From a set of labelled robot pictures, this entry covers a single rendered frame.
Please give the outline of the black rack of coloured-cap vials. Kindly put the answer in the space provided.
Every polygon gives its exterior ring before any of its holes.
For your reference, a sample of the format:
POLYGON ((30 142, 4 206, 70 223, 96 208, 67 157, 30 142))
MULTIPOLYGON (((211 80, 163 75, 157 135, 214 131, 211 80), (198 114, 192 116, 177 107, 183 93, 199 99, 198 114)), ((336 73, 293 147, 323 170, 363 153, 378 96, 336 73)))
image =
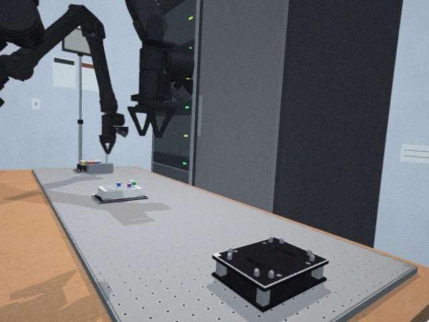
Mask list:
POLYGON ((82 170, 86 171, 86 166, 82 166, 80 164, 77 164, 77 168, 80 170, 80 172, 82 172, 82 170))

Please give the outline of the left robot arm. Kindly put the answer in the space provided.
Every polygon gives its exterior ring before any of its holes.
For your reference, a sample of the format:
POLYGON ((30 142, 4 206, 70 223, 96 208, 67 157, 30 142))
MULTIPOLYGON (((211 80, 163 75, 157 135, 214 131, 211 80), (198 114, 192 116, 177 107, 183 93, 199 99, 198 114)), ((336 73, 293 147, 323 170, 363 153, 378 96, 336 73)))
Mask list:
POLYGON ((0 91, 4 88, 4 84, 9 80, 9 77, 23 82, 30 79, 38 62, 67 35, 80 26, 82 36, 88 42, 93 60, 99 86, 101 112, 105 113, 102 115, 102 125, 113 125, 109 126, 110 136, 116 135, 117 128, 117 133, 126 138, 129 130, 128 127, 120 127, 125 124, 125 118, 123 114, 117 113, 118 104, 111 85, 103 46, 103 39, 106 38, 104 25, 84 5, 70 4, 68 8, 62 17, 45 29, 45 40, 40 46, 36 47, 36 51, 20 48, 10 55, 0 55, 0 91), (17 56, 21 58, 17 58, 17 56))

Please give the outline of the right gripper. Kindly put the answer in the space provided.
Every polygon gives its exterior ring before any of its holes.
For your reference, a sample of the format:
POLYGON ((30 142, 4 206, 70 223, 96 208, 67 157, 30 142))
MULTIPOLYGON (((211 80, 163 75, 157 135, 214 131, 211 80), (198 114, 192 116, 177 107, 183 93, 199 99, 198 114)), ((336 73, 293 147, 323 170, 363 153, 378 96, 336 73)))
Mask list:
POLYGON ((135 107, 127 107, 140 136, 146 135, 151 122, 155 137, 161 138, 169 121, 176 111, 176 107, 168 106, 168 103, 163 103, 163 101, 172 101, 172 95, 157 93, 158 72, 163 73, 159 70, 139 71, 139 94, 131 95, 131 101, 138 101, 138 104, 135 105, 135 107), (166 117, 159 131, 156 123, 156 111, 166 113, 166 117), (136 113, 147 114, 143 130, 141 130, 136 113))

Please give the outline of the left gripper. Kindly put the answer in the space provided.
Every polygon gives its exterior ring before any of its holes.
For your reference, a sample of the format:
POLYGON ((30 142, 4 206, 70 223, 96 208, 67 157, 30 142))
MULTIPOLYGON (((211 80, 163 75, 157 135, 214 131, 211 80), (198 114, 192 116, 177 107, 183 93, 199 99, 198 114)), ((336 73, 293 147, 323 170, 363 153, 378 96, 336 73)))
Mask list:
POLYGON ((117 138, 117 136, 110 136, 109 135, 109 126, 113 126, 113 125, 102 125, 102 135, 99 135, 100 143, 101 143, 105 153, 107 153, 107 154, 111 153, 111 150, 112 150, 113 146, 115 145, 116 138, 117 138), (109 144, 108 150, 107 150, 106 144, 109 144))

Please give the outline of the white grid rack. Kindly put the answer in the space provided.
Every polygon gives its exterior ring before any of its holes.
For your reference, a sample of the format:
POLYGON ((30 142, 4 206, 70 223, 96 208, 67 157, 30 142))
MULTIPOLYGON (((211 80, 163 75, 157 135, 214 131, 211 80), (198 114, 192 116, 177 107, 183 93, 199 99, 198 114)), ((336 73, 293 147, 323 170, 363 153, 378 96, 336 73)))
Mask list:
POLYGON ((126 199, 134 198, 139 195, 142 195, 142 188, 136 186, 131 189, 127 189, 127 184, 121 185, 120 189, 117 189, 115 186, 98 186, 98 194, 101 198, 104 199, 126 199), (108 191, 107 191, 108 190, 108 191))

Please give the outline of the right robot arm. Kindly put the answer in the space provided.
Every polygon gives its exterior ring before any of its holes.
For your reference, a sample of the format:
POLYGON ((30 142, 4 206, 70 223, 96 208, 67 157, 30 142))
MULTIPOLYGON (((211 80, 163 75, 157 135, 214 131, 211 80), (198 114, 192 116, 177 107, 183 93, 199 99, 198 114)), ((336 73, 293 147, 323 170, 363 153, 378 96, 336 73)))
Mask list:
MULTIPOLYGON (((163 41, 168 25, 156 0, 125 0, 125 3, 142 41, 139 71, 165 70, 166 74, 158 72, 157 93, 187 103, 193 94, 193 80, 186 79, 194 72, 192 49, 163 41)), ((46 31, 37 6, 39 0, 0 0, 0 51, 8 45, 6 42, 35 51, 44 42, 46 31)))

